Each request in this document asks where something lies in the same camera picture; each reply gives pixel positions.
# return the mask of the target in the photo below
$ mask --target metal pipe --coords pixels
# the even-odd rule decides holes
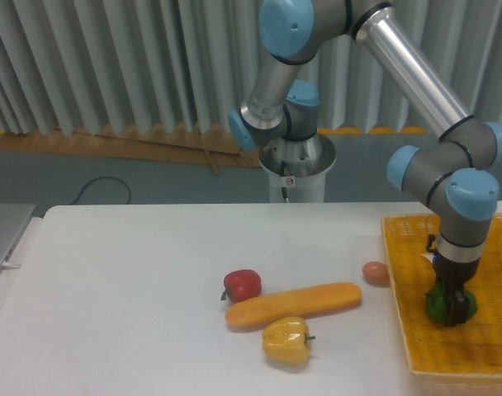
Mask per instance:
[[[392,7],[372,15],[356,36],[438,136],[471,112],[394,21]]]
[[[244,120],[258,130],[279,125],[284,114],[282,106],[300,68],[268,55],[251,94],[240,107]]]

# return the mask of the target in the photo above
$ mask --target yellow bell pepper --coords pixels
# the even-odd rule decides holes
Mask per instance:
[[[311,337],[303,318],[291,316],[277,320],[262,333],[262,348],[275,361],[301,363],[310,355]]]

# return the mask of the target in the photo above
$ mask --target toy fruit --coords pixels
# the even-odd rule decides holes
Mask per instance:
[[[363,266],[363,275],[368,283],[379,287],[388,287],[391,284],[389,271],[382,262],[368,262]]]
[[[301,363],[310,356],[310,340],[314,338],[303,318],[288,317],[264,329],[262,348],[275,361]]]
[[[476,304],[476,297],[468,290],[464,290],[464,294],[469,299],[469,311],[467,312],[467,320],[471,319],[476,311],[478,305]],[[425,312],[436,323],[445,324],[448,319],[448,305],[443,298],[442,282],[436,282],[434,286],[425,293],[426,306]]]
[[[227,309],[225,320],[238,327],[258,326],[287,316],[330,313],[360,300],[361,289],[354,283],[328,283],[246,299]]]
[[[257,272],[238,270],[225,276],[224,287],[225,290],[221,295],[221,299],[229,297],[234,303],[239,303],[259,295],[262,290],[262,283]]]

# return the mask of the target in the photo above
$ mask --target red bell pepper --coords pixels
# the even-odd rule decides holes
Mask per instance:
[[[253,270],[239,270],[227,274],[224,278],[224,294],[221,299],[229,296],[231,301],[239,303],[245,299],[256,297],[262,290],[260,275]]]

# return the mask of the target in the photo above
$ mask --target blue joint cap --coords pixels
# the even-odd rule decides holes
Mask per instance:
[[[389,163],[386,165],[386,177],[394,184],[399,190],[403,191],[403,179],[410,160],[419,148],[415,146],[403,146],[396,151]]]
[[[295,80],[286,99],[294,105],[316,107],[319,105],[319,91],[310,82]]]
[[[265,0],[258,19],[260,37],[273,55],[287,57],[302,50],[314,28],[311,0]]]
[[[231,128],[234,138],[242,149],[249,151],[257,148],[251,134],[245,127],[240,115],[235,110],[229,113],[227,120],[229,121],[229,127]]]
[[[496,122],[485,122],[485,125],[488,125],[495,137],[497,138],[497,154],[495,155],[495,160],[493,163],[497,163],[498,161],[502,161],[502,125],[497,124]]]
[[[497,210],[499,183],[486,171],[467,167],[454,172],[446,184],[449,205],[474,221],[491,219]]]

